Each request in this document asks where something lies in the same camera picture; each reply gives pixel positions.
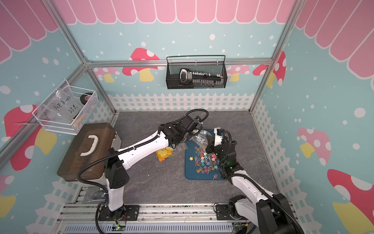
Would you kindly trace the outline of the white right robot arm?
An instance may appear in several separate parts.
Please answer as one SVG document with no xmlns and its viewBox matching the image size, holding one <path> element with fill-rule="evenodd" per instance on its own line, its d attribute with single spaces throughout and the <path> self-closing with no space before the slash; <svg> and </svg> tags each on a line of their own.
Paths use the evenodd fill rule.
<svg viewBox="0 0 374 234">
<path fill-rule="evenodd" d="M 303 234 L 287 198 L 274 194 L 254 181 L 236 161 L 236 142 L 214 139 L 207 141 L 206 152 L 215 154 L 223 180 L 240 189 L 244 195 L 229 202 L 230 215 L 245 218 L 259 228 L 261 234 Z"/>
</svg>

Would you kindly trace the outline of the clear ziploc bag with candies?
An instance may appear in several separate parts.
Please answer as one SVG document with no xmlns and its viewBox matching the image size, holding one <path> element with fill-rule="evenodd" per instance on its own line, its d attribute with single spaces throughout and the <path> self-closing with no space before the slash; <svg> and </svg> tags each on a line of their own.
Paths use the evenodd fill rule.
<svg viewBox="0 0 374 234">
<path fill-rule="evenodd" d="M 195 149 L 200 148 L 205 150 L 208 146 L 208 137 L 214 138 L 215 134 L 212 129 L 210 130 L 202 130 L 197 136 L 193 136 L 187 142 L 180 143 L 178 146 L 175 147 L 174 151 L 182 152 L 188 149 Z"/>
</svg>

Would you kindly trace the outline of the yellow duck ziploc bag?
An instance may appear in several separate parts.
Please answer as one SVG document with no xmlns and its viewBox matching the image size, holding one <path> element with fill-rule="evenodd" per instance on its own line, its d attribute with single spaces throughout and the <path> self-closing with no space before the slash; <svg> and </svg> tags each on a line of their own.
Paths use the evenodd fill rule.
<svg viewBox="0 0 374 234">
<path fill-rule="evenodd" d="M 174 151 L 174 149 L 171 148 L 171 147 L 166 147 L 166 148 L 163 148 L 163 149 L 160 149 L 160 150 L 156 151 L 156 155 L 157 155 L 157 158 L 158 158 L 159 162 L 162 162 L 166 158 L 171 156 L 173 154 L 173 151 Z"/>
</svg>

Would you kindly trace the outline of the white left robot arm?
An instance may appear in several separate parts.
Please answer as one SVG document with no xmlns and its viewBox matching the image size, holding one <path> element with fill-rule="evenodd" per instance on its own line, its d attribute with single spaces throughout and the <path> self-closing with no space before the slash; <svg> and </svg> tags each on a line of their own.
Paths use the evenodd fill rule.
<svg viewBox="0 0 374 234">
<path fill-rule="evenodd" d="M 192 118 L 189 116 L 192 112 L 194 110 L 187 112 L 182 118 L 176 121 L 159 125 L 155 133 L 132 146 L 119 149 L 105 158 L 84 166 L 78 172 L 77 180 L 84 184 L 102 188 L 105 196 L 104 207 L 110 213 L 124 211 L 123 193 L 124 187 L 129 181 L 127 170 L 158 150 L 166 147 L 175 148 L 180 143 L 184 143 L 191 137 L 198 135 L 202 130 L 203 122 L 207 119 L 208 114 L 203 118 L 199 116 Z M 102 162 L 106 162 L 104 166 L 104 184 L 89 181 L 81 177 L 88 169 Z"/>
</svg>

